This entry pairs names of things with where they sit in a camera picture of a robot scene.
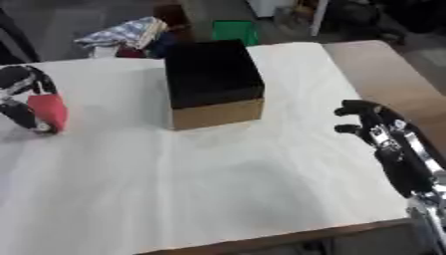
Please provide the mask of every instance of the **black lid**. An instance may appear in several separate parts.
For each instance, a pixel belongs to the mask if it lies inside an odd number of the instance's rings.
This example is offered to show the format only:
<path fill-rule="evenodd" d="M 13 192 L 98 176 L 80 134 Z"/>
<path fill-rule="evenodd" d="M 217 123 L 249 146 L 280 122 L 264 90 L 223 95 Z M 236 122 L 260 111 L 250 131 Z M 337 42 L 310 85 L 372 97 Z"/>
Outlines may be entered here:
<path fill-rule="evenodd" d="M 263 98 L 263 81 L 239 40 L 172 46 L 165 67 L 174 109 Z"/>

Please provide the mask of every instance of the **red object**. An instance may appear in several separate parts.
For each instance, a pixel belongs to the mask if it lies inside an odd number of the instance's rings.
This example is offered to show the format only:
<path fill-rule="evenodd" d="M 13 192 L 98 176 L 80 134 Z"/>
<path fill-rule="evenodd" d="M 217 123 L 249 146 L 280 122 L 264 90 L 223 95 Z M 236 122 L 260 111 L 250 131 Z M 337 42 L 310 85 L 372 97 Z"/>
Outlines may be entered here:
<path fill-rule="evenodd" d="M 54 125 L 58 131 L 64 129 L 68 110 L 59 95 L 30 96 L 27 103 L 34 110 L 35 115 L 42 121 Z"/>
<path fill-rule="evenodd" d="M 117 50 L 116 56 L 118 58 L 131 58 L 131 59 L 145 58 L 143 51 L 127 47 L 120 47 L 119 50 Z"/>

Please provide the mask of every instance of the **green bin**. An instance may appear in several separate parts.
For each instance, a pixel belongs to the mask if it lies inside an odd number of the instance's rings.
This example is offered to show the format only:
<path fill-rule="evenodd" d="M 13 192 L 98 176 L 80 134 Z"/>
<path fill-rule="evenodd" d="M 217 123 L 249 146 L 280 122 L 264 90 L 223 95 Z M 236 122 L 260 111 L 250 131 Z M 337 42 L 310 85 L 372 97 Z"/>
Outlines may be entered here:
<path fill-rule="evenodd" d="M 217 20 L 212 24 L 212 40 L 242 40 L 245 46 L 259 44 L 256 26 L 245 20 Z"/>

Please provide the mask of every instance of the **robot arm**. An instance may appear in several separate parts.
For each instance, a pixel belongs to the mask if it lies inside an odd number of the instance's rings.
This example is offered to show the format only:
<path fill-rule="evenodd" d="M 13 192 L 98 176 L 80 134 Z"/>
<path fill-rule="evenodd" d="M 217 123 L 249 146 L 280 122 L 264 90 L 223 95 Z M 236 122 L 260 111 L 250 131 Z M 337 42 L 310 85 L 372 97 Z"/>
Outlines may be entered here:
<path fill-rule="evenodd" d="M 393 110 L 367 101 L 343 101 L 337 116 L 356 115 L 361 125 L 339 125 L 375 148 L 374 156 L 395 190 L 408 199 L 407 211 L 428 250 L 446 254 L 446 161 L 421 130 Z"/>
<path fill-rule="evenodd" d="M 38 118 L 30 106 L 15 101 L 14 96 L 33 91 L 56 94 L 53 81 L 41 70 L 31 66 L 6 67 L 0 70 L 0 113 L 17 125 L 37 133 L 56 133 L 51 123 Z"/>

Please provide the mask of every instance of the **white table cover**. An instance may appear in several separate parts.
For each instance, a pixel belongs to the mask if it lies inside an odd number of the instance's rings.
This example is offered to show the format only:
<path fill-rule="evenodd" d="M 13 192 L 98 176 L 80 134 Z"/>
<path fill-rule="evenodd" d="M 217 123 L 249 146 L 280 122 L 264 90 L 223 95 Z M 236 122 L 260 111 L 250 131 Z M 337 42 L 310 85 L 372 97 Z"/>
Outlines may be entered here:
<path fill-rule="evenodd" d="M 36 137 L 0 117 L 0 254 L 129 255 L 405 216 L 372 150 L 334 132 L 358 95 L 323 47 L 249 49 L 260 121 L 168 129 L 163 63 L 38 66 L 70 110 Z"/>

